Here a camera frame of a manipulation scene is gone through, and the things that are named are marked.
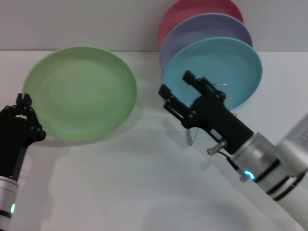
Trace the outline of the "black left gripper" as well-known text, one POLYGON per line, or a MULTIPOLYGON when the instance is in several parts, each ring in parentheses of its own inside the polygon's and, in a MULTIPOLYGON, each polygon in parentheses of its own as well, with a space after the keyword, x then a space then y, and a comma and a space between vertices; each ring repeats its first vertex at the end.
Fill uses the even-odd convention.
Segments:
POLYGON ((23 98, 19 93, 15 104, 5 106, 0 112, 0 175, 12 180, 19 178, 30 132, 35 141, 46 138, 46 132, 31 105, 30 95, 25 93, 23 98))

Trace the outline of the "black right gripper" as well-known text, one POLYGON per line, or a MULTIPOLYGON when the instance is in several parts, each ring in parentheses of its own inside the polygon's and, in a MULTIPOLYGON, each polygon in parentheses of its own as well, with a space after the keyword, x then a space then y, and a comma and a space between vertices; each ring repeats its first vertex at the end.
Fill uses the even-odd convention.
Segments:
POLYGON ((162 84, 158 94, 165 101, 163 108, 185 128, 204 130, 217 143, 224 143, 222 148, 229 154, 235 154, 253 136, 253 131, 224 106, 222 99, 226 99, 226 94, 217 90, 206 77, 196 78, 192 72, 186 71, 182 79, 202 96, 187 107, 165 84, 162 84), (204 97, 212 93, 216 97, 204 97))

